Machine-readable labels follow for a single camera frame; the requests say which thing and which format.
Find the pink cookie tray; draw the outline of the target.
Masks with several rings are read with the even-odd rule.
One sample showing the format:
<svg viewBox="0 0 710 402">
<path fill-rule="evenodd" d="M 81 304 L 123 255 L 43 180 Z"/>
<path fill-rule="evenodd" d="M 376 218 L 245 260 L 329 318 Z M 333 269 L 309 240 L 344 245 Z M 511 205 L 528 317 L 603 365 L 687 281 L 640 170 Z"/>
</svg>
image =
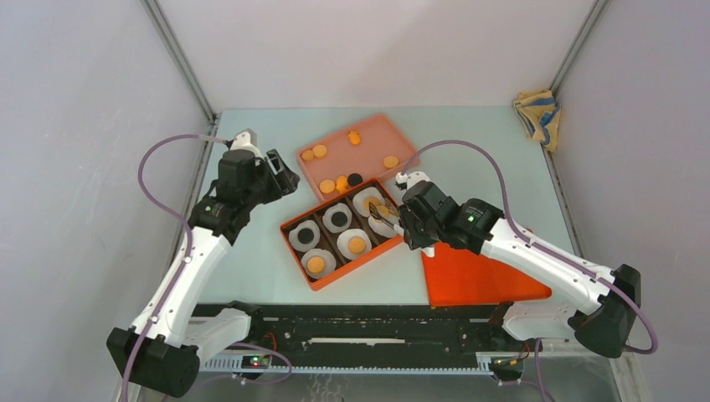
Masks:
<svg viewBox="0 0 710 402">
<path fill-rule="evenodd" d="M 350 130 L 359 131 L 359 145 L 354 146 L 348 141 L 347 134 Z M 301 154 L 318 144 L 327 147 L 327 155 L 303 161 Z M 384 182 L 393 178 L 416 152 L 417 148 L 390 117 L 385 113 L 377 113 L 298 148 L 296 161 L 301 168 L 302 177 L 316 198 L 325 202 L 340 193 L 336 189 L 329 194 L 321 193 L 319 183 L 322 180 L 331 179 L 336 182 L 339 176 L 347 177 L 351 173 L 359 173 L 364 181 L 376 178 Z M 387 169 L 383 165 L 383 159 L 388 155 L 399 159 L 397 167 Z"/>
</svg>

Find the orange cookie box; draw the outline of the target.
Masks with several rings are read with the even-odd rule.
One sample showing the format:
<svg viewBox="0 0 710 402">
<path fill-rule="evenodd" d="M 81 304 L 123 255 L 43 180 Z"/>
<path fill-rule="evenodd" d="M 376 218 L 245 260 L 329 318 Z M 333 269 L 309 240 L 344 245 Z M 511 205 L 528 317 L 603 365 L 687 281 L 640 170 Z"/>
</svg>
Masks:
<svg viewBox="0 0 710 402">
<path fill-rule="evenodd" d="M 363 188 L 367 188 L 367 187 L 377 187 L 379 192 L 384 197 L 384 204 L 380 205 L 377 209 L 372 208 L 370 210 L 370 214 L 374 215 L 377 219 L 383 219 L 383 218 L 387 217 L 388 215 L 395 216 L 395 214 L 393 212 L 388 211 L 389 208 L 392 208 L 396 205 L 394 198 L 391 196 L 389 191 L 387 189 L 385 189 L 385 187 L 383 186 L 383 184 L 379 180 L 372 179 L 372 180 L 369 180 L 365 183 L 358 185 L 354 189 L 346 191 L 342 195 L 336 196 L 332 200 L 329 200 L 329 201 L 326 201 L 325 203 L 317 205 L 316 207 L 306 211 L 305 213 L 297 215 L 295 218 L 286 221 L 284 224 L 282 224 L 280 226 L 280 232 L 286 242 L 286 245 L 288 246 L 292 256 L 294 257 L 294 259 L 301 271 L 301 274 L 306 279 L 308 286 L 313 291 L 320 291 L 320 290 L 324 289 L 326 286 L 331 285 L 333 282 L 343 278 L 345 275 L 355 271 L 360 266 L 383 255 L 384 253 L 390 251 L 395 246 L 400 245 L 403 242 L 403 238 L 401 235 L 397 235 L 393 238 L 388 239 L 388 238 L 385 238 L 385 237 L 380 236 L 378 234 L 375 234 L 368 225 L 368 218 L 364 218 L 363 216 L 358 214 L 358 212 L 353 207 L 352 197 L 356 193 L 361 191 Z M 328 208 L 330 208 L 331 206 L 338 204 L 338 203 L 344 203 L 352 210 L 352 223 L 348 229 L 362 229 L 366 232 L 367 236 L 372 241 L 372 245 L 373 245 L 372 250 L 369 251 L 366 255 L 361 256 L 360 258 L 358 258 L 356 260 L 347 260 L 339 252 L 336 242 L 337 242 L 337 237 L 341 233 L 333 234 L 333 233 L 329 232 L 322 222 L 322 217 L 323 217 L 324 213 L 326 212 L 326 210 Z M 289 240 L 288 240 L 289 232 L 291 230 L 293 230 L 299 223 L 306 221 L 308 219 L 314 220 L 317 223 L 317 225 L 319 226 L 319 229 L 321 231 L 320 242 L 317 244 L 317 246 L 315 248 L 331 251 L 337 260 L 336 270 L 334 270 L 334 272 L 331 273 L 329 276 L 321 278 L 320 280 L 313 280 L 306 275 L 306 273 L 301 265 L 301 258 L 303 257 L 303 255 L 305 253 L 301 253 L 296 250 L 293 250 L 290 243 L 289 243 Z"/>
</svg>

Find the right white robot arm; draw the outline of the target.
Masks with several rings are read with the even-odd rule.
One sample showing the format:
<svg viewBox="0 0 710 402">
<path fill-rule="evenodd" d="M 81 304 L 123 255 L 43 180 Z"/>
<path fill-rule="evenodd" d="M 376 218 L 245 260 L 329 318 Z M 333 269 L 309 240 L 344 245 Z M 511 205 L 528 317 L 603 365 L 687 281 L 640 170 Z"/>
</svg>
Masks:
<svg viewBox="0 0 710 402">
<path fill-rule="evenodd" d="M 521 229 L 478 198 L 458 204 L 423 173 L 398 174 L 403 191 L 397 231 L 411 250 L 432 258 L 439 243 L 499 261 L 547 286 L 559 301 L 514 301 L 487 327 L 488 342 L 508 350 L 519 340 L 574 338 L 589 351 L 618 358 L 629 350 L 640 317 L 641 275 L 569 254 Z"/>
</svg>

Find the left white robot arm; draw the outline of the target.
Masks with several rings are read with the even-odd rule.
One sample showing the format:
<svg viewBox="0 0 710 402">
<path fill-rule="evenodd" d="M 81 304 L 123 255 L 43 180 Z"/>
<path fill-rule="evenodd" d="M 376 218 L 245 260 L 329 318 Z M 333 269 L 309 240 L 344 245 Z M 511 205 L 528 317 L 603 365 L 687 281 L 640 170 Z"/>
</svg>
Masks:
<svg viewBox="0 0 710 402">
<path fill-rule="evenodd" d="M 188 338 L 188 323 L 207 279 L 253 209 L 294 193 L 299 181 L 275 149 L 223 154 L 217 178 L 182 222 L 188 230 L 167 276 L 133 323 L 106 339 L 123 379 L 174 398 L 192 388 L 207 349 Z"/>
</svg>

